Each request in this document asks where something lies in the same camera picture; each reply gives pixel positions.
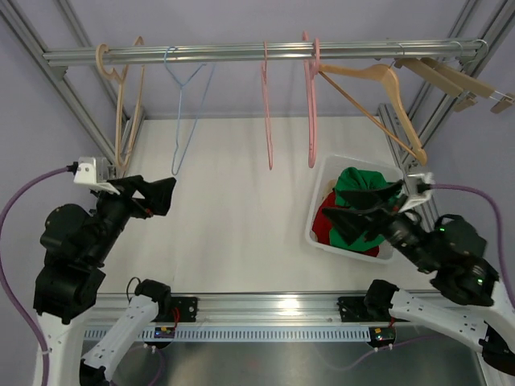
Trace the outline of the beige t shirt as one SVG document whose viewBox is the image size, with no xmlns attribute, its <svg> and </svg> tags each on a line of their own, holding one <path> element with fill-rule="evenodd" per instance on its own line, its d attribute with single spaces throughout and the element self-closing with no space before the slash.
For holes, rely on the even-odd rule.
<svg viewBox="0 0 515 386">
<path fill-rule="evenodd" d="M 328 181 L 328 183 L 326 184 L 326 186 L 324 188 L 324 192 L 326 194 L 330 194 L 333 191 L 335 185 L 336 185 L 335 179 Z"/>
</svg>

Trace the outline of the red t shirt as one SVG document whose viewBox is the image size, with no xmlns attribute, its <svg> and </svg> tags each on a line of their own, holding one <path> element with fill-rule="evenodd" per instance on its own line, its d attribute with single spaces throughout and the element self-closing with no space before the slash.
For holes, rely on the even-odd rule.
<svg viewBox="0 0 515 386">
<path fill-rule="evenodd" d="M 315 239 L 318 243 L 370 257 L 378 256 L 380 252 L 380 241 L 375 241 L 372 244 L 358 241 L 352 245 L 347 244 L 339 233 L 333 229 L 332 223 L 323 214 L 322 210 L 324 207 L 338 207 L 338 205 L 336 205 L 336 193 L 334 191 L 331 191 L 321 203 L 315 214 L 313 225 L 311 226 L 311 230 L 314 232 Z"/>
</svg>

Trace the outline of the blue wire hanger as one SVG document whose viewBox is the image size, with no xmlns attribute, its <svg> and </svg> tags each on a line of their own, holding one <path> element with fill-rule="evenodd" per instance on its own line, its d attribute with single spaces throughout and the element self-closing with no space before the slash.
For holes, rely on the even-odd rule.
<svg viewBox="0 0 515 386">
<path fill-rule="evenodd" d="M 216 71 L 215 64 L 200 63 L 186 77 L 181 76 L 169 60 L 171 54 L 176 53 L 178 50 L 177 46 L 169 46 L 163 54 L 164 68 L 179 92 L 175 119 L 174 149 L 171 158 L 171 174 L 174 177 L 177 177 L 183 168 L 198 122 L 201 114 L 204 112 L 205 101 Z M 204 82 L 202 93 L 199 96 L 193 96 L 191 88 L 200 85 L 200 82 L 196 80 L 199 74 L 206 75 L 207 78 Z"/>
</svg>

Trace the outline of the pink plastic hanger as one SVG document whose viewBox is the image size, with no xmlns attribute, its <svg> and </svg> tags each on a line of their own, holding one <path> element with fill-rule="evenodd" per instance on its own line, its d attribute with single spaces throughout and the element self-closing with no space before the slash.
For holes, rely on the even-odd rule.
<svg viewBox="0 0 515 386">
<path fill-rule="evenodd" d="M 318 121 L 315 77 L 319 73 L 320 63 L 320 42 L 318 38 L 312 41 L 312 53 L 309 59 L 303 61 L 308 112 L 308 167 L 313 168 L 316 163 L 318 150 Z"/>
</svg>

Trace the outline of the pink wire hanger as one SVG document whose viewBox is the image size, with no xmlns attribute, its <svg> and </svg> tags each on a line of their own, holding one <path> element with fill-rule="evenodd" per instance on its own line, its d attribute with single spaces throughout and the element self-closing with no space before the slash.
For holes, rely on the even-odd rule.
<svg viewBox="0 0 515 386">
<path fill-rule="evenodd" d="M 273 170 L 274 167 L 274 145 L 271 131 L 271 118 L 270 118 L 270 100 L 269 100 L 269 89 L 268 89 L 268 77 L 267 77 L 267 64 L 268 64 L 268 45 L 267 42 L 263 42 L 263 61 L 261 63 L 261 85 L 262 85 L 262 100 L 264 109 L 264 123 L 265 123 L 265 134 L 266 134 L 266 150 L 269 170 Z"/>
</svg>

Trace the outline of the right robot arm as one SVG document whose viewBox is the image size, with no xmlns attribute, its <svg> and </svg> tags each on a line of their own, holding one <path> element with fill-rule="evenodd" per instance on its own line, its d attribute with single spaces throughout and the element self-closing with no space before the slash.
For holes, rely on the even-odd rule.
<svg viewBox="0 0 515 386">
<path fill-rule="evenodd" d="M 416 298 L 385 280 L 372 282 L 364 297 L 365 313 L 377 321 L 415 322 L 453 338 L 482 355 L 485 363 L 514 373 L 514 293 L 501 269 L 484 258 L 487 241 L 462 216 L 443 215 L 426 231 L 418 205 L 434 190 L 447 190 L 432 174 L 414 174 L 416 191 L 401 192 L 404 182 L 368 190 L 343 190 L 348 207 L 322 212 L 348 243 L 360 236 L 382 236 L 419 272 L 432 274 L 431 285 L 447 300 L 468 309 L 449 310 Z"/>
</svg>

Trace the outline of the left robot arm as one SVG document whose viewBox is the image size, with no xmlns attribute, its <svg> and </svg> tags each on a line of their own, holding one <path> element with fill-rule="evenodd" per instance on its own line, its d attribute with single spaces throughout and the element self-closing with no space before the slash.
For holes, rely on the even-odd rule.
<svg viewBox="0 0 515 386">
<path fill-rule="evenodd" d="M 105 259 L 130 219 L 166 216 L 176 179 L 148 183 L 140 175 L 109 181 L 116 192 L 95 193 L 96 207 L 87 212 L 65 204 L 46 219 L 40 243 L 44 266 L 35 280 L 33 307 L 38 316 L 51 315 L 62 325 L 85 316 L 97 301 L 105 279 Z M 140 281 L 124 314 L 101 342 L 76 360 L 81 385 L 109 385 L 118 364 L 150 322 L 173 314 L 169 285 Z"/>
</svg>

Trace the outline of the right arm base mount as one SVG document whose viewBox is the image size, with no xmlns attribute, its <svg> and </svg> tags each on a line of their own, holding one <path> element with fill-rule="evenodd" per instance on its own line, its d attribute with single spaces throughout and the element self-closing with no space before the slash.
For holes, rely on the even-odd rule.
<svg viewBox="0 0 515 386">
<path fill-rule="evenodd" d="M 366 296 L 343 296 L 336 300 L 341 322 L 391 322 L 389 302 L 375 302 Z"/>
</svg>

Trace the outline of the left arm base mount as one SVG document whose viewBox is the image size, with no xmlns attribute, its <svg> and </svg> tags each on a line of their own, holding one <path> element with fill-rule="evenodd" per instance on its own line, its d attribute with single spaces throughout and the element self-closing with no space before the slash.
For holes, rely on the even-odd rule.
<svg viewBox="0 0 515 386">
<path fill-rule="evenodd" d="M 196 322 L 199 299 L 193 296 L 168 296 L 159 301 L 155 322 Z"/>
</svg>

